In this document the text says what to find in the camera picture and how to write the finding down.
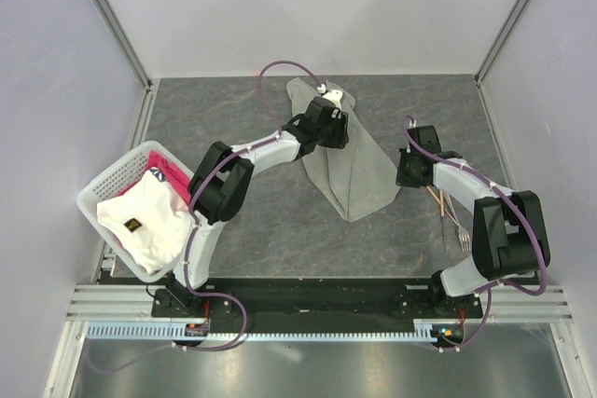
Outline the wooden-handled chopstick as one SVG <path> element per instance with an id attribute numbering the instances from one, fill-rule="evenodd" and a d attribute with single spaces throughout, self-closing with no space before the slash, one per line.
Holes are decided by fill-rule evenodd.
<path id="1" fill-rule="evenodd" d="M 443 214 L 444 213 L 444 202 L 443 202 L 443 199 L 441 198 L 441 196 L 430 185 L 428 185 L 425 189 L 431 195 L 431 197 L 436 201 L 436 203 L 439 206 L 440 213 Z"/>
<path id="2" fill-rule="evenodd" d="M 444 202 L 444 195 L 443 191 L 439 189 L 439 209 L 440 209 L 440 228 L 441 228 L 441 235 L 442 235 L 442 247 L 444 253 L 448 251 L 447 249 L 447 242 L 446 242 L 446 229 L 445 229 L 445 202 Z"/>

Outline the grey-green cloth napkin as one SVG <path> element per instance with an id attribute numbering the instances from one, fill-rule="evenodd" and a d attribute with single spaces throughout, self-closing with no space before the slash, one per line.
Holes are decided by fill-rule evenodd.
<path id="1" fill-rule="evenodd" d="M 326 86 L 342 92 L 340 103 L 348 115 L 349 141 L 342 149 L 318 145 L 302 163 L 310 181 L 340 217 L 355 222 L 395 200 L 400 189 L 397 167 L 354 113 L 354 96 L 331 81 Z"/>

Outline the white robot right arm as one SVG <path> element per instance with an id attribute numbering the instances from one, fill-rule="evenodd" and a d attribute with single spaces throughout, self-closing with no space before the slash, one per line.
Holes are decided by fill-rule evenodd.
<path id="1" fill-rule="evenodd" d="M 550 249 L 539 197 L 514 191 L 473 169 L 458 153 L 443 151 L 434 126 L 402 121 L 408 144 L 400 150 L 396 183 L 434 187 L 460 202 L 473 216 L 470 256 L 436 272 L 427 306 L 436 316 L 451 316 L 461 296 L 481 294 L 504 284 L 540 296 L 548 286 Z"/>

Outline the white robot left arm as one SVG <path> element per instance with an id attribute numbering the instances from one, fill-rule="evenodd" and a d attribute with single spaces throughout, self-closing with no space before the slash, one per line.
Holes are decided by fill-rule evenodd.
<path id="1" fill-rule="evenodd" d="M 194 220 L 174 279 L 167 286 L 173 307 L 185 317 L 204 307 L 199 290 L 209 279 L 211 260 L 224 226 L 241 210 L 256 175 L 309 155 L 318 146 L 342 149 L 349 143 L 349 114 L 341 92 L 314 97 L 306 110 L 273 134 L 248 144 L 213 143 L 195 171 L 188 192 Z"/>

